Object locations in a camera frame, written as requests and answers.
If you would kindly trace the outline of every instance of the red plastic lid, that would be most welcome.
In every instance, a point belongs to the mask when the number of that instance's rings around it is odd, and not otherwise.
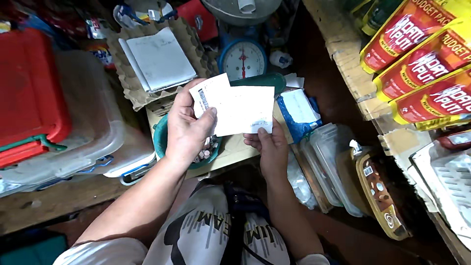
[[[72,124],[49,37],[31,28],[2,33],[0,50],[0,147],[39,134],[65,139]],[[47,151],[38,143],[0,152],[0,168]]]

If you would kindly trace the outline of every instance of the red snack bag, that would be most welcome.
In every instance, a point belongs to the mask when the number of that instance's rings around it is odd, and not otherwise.
[[[389,102],[471,61],[471,19],[457,18],[377,76],[376,97]]]
[[[360,65],[379,72],[457,17],[471,12],[469,0],[404,0],[360,52]]]
[[[400,124],[471,113],[471,65],[409,92],[389,105],[394,120]]]

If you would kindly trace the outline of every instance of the bag strap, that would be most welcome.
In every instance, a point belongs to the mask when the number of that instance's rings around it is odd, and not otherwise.
[[[243,189],[236,188],[232,182],[226,182],[223,185],[224,193],[227,198],[227,208],[231,216],[231,226],[229,229],[229,238],[226,249],[222,255],[222,265],[240,265],[242,261],[242,250],[245,249],[250,255],[266,265],[273,265],[269,261],[257,255],[244,243],[245,223],[247,222],[246,213],[256,213],[262,216],[271,226],[270,215],[267,207],[256,195],[250,194]],[[286,249],[290,264],[296,262],[291,252]]]

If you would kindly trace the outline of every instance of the wooden table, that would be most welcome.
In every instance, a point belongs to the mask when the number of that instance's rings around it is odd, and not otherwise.
[[[0,235],[116,198],[128,188],[118,178],[97,175],[81,182],[60,182],[42,191],[0,198]]]

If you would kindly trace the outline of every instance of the teal bowl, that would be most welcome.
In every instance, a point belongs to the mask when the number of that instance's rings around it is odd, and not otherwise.
[[[162,158],[165,156],[165,151],[167,150],[167,139],[168,139],[168,130],[167,130],[167,115],[162,117],[159,123],[153,125],[154,132],[154,149],[158,157]],[[218,137],[218,147],[214,149],[214,152],[207,159],[198,162],[192,163],[188,169],[197,169],[202,166],[205,166],[211,163],[219,153],[219,147],[221,147],[222,137]]]

